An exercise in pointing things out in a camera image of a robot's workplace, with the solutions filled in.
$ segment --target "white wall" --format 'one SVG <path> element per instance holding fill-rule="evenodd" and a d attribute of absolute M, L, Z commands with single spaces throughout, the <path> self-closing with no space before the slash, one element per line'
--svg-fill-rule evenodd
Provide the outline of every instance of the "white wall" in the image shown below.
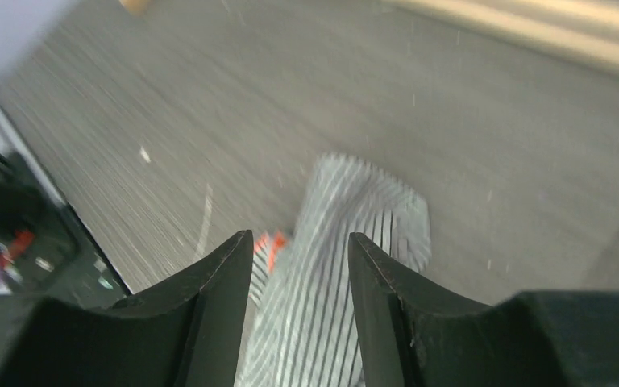
<path fill-rule="evenodd" d="M 76 3 L 77 0 L 0 0 L 0 81 Z"/>

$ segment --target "dark floor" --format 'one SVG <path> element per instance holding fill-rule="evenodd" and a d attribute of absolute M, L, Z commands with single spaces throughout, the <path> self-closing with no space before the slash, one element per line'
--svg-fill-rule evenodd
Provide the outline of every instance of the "dark floor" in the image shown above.
<path fill-rule="evenodd" d="M 429 200 L 442 285 L 619 288 L 619 79 L 378 2 L 85 0 L 0 101 L 133 290 L 291 226 L 328 150 Z"/>

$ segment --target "folded cloth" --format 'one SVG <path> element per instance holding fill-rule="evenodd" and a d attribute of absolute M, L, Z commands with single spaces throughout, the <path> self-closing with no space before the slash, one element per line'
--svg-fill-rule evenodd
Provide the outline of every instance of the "folded cloth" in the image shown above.
<path fill-rule="evenodd" d="M 267 235 L 256 246 L 251 299 L 258 312 L 238 386 L 364 383 L 347 272 L 351 232 L 363 232 L 418 273 L 430 260 L 423 198 L 366 161 L 323 156 L 293 239 Z"/>

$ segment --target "scratch on table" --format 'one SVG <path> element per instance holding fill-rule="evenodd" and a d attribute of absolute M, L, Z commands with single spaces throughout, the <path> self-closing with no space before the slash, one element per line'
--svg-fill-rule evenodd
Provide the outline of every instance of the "scratch on table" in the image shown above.
<path fill-rule="evenodd" d="M 203 223 L 201 225 L 201 234 L 198 237 L 198 245 L 196 245 L 196 255 L 198 259 L 202 258 L 205 253 L 205 245 L 207 243 L 207 234 L 210 232 L 210 217 L 212 216 L 212 187 L 208 183 L 205 193 L 205 208 L 203 209 Z"/>

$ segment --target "striped fabric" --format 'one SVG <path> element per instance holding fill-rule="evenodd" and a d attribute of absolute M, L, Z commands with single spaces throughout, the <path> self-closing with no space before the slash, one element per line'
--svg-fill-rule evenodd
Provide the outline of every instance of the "striped fabric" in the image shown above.
<path fill-rule="evenodd" d="M 419 273 L 430 260 L 428 209 L 420 196 L 367 162 L 324 156 L 294 238 L 275 251 L 271 273 L 271 239 L 255 254 L 251 299 L 258 313 L 238 386 L 364 383 L 347 273 L 353 231 Z"/>

